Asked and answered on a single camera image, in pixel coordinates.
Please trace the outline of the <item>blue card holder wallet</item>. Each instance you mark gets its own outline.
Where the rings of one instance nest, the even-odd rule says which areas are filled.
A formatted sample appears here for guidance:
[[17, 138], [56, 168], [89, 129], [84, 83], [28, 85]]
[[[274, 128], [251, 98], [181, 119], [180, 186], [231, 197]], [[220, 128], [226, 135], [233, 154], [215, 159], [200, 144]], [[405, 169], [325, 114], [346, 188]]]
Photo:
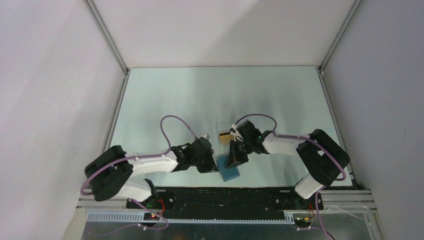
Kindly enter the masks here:
[[219, 155], [216, 159], [218, 171], [224, 182], [228, 182], [240, 177], [240, 172], [237, 167], [226, 168], [228, 159], [228, 155]]

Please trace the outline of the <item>clear acrylic box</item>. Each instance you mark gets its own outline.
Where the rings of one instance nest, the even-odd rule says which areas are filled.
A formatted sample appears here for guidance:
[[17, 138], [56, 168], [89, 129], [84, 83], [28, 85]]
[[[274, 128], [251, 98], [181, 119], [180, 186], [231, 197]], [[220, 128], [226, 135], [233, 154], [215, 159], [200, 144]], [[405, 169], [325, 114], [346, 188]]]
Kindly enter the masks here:
[[216, 128], [216, 134], [217, 134], [218, 143], [220, 144], [219, 137], [218, 137], [219, 132], [231, 132], [230, 129], [232, 128], [232, 125], [233, 124], [239, 126], [241, 123], [243, 123], [245, 121], [250, 121], [256, 128], [259, 129], [258, 119], [256, 117], [252, 117], [252, 116], [246, 117], [246, 118], [244, 118], [242, 120], [239, 120], [239, 121], [237, 121], [237, 120], [230, 120], [230, 121], [220, 121], [220, 122], [217, 122], [215, 124], [215, 128]]

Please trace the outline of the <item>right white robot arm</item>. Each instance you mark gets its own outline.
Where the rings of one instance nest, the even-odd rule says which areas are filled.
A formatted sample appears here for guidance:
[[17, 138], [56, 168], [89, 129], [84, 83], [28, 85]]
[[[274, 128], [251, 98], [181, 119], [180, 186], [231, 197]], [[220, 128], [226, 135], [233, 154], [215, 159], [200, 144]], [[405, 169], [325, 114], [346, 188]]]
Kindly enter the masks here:
[[229, 133], [233, 140], [229, 142], [227, 168], [247, 163], [252, 153], [299, 156], [308, 172], [290, 196], [291, 204], [297, 209], [308, 206], [315, 193], [347, 178], [349, 155], [322, 129], [304, 135], [278, 134], [274, 129], [261, 132], [246, 120], [233, 124]]

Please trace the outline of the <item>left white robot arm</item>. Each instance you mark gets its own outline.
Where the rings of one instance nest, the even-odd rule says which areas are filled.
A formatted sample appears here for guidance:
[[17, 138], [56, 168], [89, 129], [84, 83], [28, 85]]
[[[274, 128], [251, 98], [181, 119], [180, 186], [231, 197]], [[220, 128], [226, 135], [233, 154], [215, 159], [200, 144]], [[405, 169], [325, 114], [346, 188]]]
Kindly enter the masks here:
[[129, 155], [120, 145], [110, 147], [84, 168], [90, 194], [97, 202], [113, 197], [134, 199], [145, 208], [158, 202], [156, 188], [150, 179], [135, 179], [149, 173], [173, 173], [195, 167], [201, 174], [218, 171], [214, 150], [208, 135], [195, 138], [192, 143], [171, 146], [163, 153]]

